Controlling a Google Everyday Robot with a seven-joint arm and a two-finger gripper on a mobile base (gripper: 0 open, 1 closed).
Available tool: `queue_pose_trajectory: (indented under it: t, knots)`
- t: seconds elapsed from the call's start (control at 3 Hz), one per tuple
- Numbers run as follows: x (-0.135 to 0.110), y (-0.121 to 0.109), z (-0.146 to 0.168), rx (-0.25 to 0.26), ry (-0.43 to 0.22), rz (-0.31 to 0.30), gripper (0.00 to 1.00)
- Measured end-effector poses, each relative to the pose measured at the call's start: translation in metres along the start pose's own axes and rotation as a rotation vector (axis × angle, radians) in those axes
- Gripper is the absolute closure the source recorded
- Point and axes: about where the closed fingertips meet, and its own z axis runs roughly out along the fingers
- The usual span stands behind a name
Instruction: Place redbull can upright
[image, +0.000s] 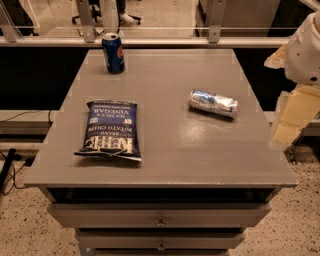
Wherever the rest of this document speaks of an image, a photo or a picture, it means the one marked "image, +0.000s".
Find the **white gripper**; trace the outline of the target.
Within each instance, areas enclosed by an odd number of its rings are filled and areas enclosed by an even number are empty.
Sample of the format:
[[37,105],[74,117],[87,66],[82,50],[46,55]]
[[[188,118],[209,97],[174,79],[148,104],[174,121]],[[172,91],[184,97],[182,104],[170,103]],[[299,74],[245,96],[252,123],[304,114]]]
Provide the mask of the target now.
[[298,85],[278,98],[271,128],[271,141],[277,144],[291,144],[320,112],[320,10],[308,15],[264,66],[280,69],[284,61],[285,76]]

